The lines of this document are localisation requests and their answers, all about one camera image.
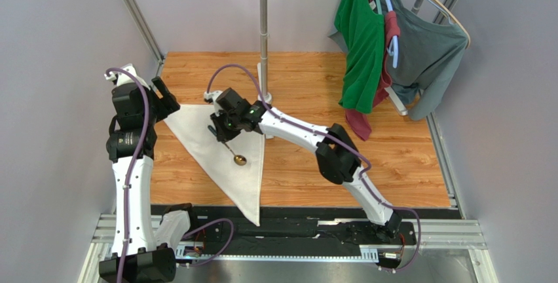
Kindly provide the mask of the white cloth napkin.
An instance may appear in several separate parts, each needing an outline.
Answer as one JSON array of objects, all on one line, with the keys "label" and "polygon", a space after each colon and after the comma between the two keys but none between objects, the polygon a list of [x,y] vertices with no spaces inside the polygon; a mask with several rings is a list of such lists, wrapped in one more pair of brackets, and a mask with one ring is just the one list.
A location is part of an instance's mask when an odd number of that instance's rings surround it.
[{"label": "white cloth napkin", "polygon": [[212,113],[214,108],[210,105],[182,104],[164,122],[209,178],[258,227],[265,139],[255,132],[242,132],[227,143],[235,153],[246,157],[247,164],[239,166],[208,130],[208,125],[213,125]]}]

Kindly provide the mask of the green handled gold spoon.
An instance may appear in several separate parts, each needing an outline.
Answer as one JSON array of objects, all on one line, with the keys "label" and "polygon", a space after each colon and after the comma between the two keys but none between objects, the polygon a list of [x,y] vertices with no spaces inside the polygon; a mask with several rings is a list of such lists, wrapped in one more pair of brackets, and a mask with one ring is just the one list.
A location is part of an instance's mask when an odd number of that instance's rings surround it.
[{"label": "green handled gold spoon", "polygon": [[[211,126],[208,125],[208,130],[215,136],[217,137],[217,130]],[[233,161],[235,164],[239,165],[239,166],[245,166],[247,164],[247,159],[245,156],[240,155],[235,153],[225,142],[221,142],[222,145],[224,145],[228,151],[231,152],[231,154],[233,155]]]}]

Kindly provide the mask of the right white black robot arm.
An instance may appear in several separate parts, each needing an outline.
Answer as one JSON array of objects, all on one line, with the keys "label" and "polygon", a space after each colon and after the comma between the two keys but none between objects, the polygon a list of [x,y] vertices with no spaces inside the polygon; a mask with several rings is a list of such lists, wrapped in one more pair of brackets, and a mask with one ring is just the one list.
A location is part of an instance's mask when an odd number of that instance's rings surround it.
[{"label": "right white black robot arm", "polygon": [[251,104],[232,88],[205,92],[204,101],[215,109],[210,118],[219,142],[227,143],[243,132],[256,132],[310,151],[322,177],[350,192],[377,233],[386,238],[398,235],[401,217],[368,178],[370,165],[363,162],[363,156],[341,125],[306,123],[262,101]]}]

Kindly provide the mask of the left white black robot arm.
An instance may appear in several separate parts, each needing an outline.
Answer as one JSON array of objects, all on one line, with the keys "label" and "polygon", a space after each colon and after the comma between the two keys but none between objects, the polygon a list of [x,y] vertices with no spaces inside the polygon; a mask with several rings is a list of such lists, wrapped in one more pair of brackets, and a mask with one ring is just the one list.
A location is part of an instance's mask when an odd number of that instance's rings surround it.
[{"label": "left white black robot arm", "polygon": [[117,224],[111,256],[99,263],[106,282],[171,282],[175,250],[189,230],[190,204],[172,206],[157,230],[151,224],[150,185],[157,135],[154,125],[179,110],[160,77],[155,88],[121,75],[112,90],[116,115],[106,149],[117,189]]}]

